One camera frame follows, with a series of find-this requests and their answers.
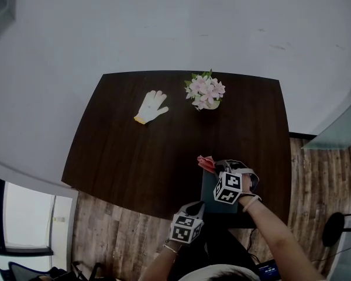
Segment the window frame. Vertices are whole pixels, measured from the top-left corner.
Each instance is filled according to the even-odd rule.
[[[4,237],[4,180],[0,179],[0,255],[2,256],[17,256],[17,257],[39,257],[52,256],[52,249],[47,246],[45,248],[13,248],[5,245]]]

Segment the hair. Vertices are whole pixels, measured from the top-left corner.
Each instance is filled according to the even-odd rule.
[[[248,277],[244,273],[236,270],[231,269],[227,272],[218,273],[216,276],[213,276],[208,279],[208,281],[253,281],[252,278]]]

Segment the table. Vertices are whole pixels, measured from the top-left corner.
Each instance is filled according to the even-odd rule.
[[[287,223],[291,158],[277,80],[213,73],[226,86],[219,108],[197,111],[186,100],[190,71],[105,74],[81,119],[62,181],[94,197],[155,217],[172,218],[200,199],[199,155],[236,159],[260,177],[257,194]],[[169,112],[137,123],[144,96],[167,94]],[[239,225],[249,227],[241,217]]]

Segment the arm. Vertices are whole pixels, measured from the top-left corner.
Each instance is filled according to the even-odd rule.
[[[249,177],[243,177],[243,186],[249,184]],[[252,197],[238,199],[242,206],[247,205]],[[274,260],[281,273],[282,280],[325,280],[308,260],[302,248],[287,226],[259,200],[247,210],[257,229],[268,243]]]
[[[178,251],[181,244],[176,241],[169,241],[167,246]],[[176,259],[177,254],[168,248],[163,247],[161,253],[141,275],[139,281],[164,281],[168,278],[169,272]]]

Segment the flower pot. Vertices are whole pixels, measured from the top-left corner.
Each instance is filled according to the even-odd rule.
[[[204,109],[209,109],[209,110],[213,110],[213,109],[216,109],[216,108],[218,108],[219,106],[220,106],[220,102],[221,101],[213,101],[213,103],[212,104],[209,104],[208,103],[208,108],[204,108]]]

